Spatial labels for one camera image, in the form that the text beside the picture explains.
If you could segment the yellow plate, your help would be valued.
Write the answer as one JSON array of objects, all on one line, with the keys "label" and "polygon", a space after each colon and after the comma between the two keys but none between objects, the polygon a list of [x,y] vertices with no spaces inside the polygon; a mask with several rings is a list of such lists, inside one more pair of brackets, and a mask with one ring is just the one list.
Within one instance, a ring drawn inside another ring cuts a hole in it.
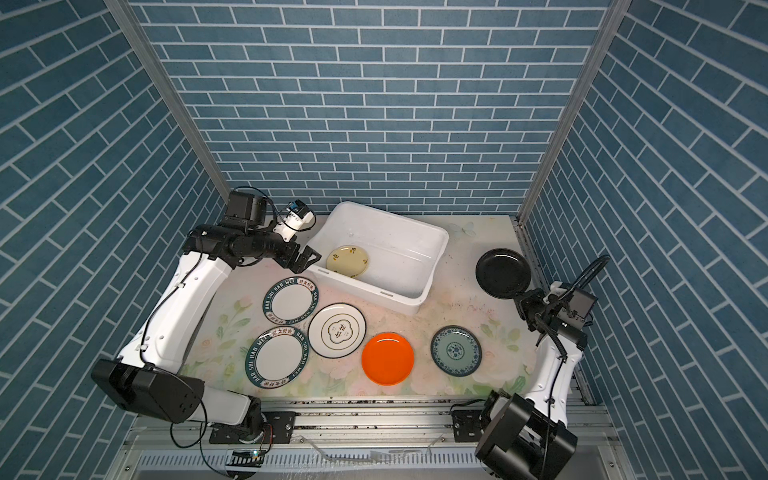
[{"label": "yellow plate", "polygon": [[364,248],[344,245],[329,254],[326,268],[349,278],[356,278],[366,272],[369,264],[370,257]]}]

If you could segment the green patterned plate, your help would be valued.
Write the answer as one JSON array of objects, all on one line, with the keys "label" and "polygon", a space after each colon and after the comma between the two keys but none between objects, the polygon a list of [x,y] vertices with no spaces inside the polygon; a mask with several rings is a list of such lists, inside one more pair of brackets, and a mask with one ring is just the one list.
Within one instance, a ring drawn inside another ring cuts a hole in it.
[{"label": "green patterned plate", "polygon": [[473,374],[482,362],[478,339],[472,332],[457,325],[443,327],[434,334],[430,354],[440,370],[454,377]]}]

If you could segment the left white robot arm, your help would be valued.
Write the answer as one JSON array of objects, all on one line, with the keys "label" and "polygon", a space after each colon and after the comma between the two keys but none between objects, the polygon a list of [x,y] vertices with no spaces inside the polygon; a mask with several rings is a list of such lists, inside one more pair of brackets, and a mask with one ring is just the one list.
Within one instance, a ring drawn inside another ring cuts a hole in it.
[{"label": "left white robot arm", "polygon": [[232,426],[248,437],[261,434],[259,399],[208,387],[179,371],[208,305],[235,269],[272,259],[302,273],[319,261],[318,252],[295,239],[315,220],[300,200],[280,210],[255,187],[232,190],[217,223],[189,232],[177,269],[148,319],[114,359],[96,362],[92,380],[128,412],[172,424]]}]

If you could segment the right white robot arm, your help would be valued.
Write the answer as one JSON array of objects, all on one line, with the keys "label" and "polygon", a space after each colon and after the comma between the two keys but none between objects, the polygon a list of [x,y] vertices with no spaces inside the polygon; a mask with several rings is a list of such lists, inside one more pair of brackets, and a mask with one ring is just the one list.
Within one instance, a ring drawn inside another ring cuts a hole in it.
[{"label": "right white robot arm", "polygon": [[500,479],[554,479],[576,452],[578,438],[568,429],[566,404],[587,335],[568,305],[573,296],[566,284],[556,282],[549,292],[536,289],[515,299],[540,342],[528,390],[494,393],[483,411],[488,423],[475,456]]}]

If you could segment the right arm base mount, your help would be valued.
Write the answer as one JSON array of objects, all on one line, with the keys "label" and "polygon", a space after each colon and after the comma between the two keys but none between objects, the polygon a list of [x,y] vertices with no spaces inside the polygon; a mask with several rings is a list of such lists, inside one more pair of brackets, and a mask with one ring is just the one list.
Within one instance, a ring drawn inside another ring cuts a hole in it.
[{"label": "right arm base mount", "polygon": [[458,408],[450,412],[451,428],[456,443],[477,443],[490,424],[487,410]]}]

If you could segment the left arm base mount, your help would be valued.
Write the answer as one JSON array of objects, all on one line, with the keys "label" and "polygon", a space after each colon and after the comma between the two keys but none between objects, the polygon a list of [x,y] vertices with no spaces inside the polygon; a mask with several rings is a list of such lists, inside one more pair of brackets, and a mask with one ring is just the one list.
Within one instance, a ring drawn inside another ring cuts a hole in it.
[{"label": "left arm base mount", "polygon": [[211,444],[288,444],[295,426],[293,411],[267,411],[251,415],[241,425],[214,423],[209,438]]}]

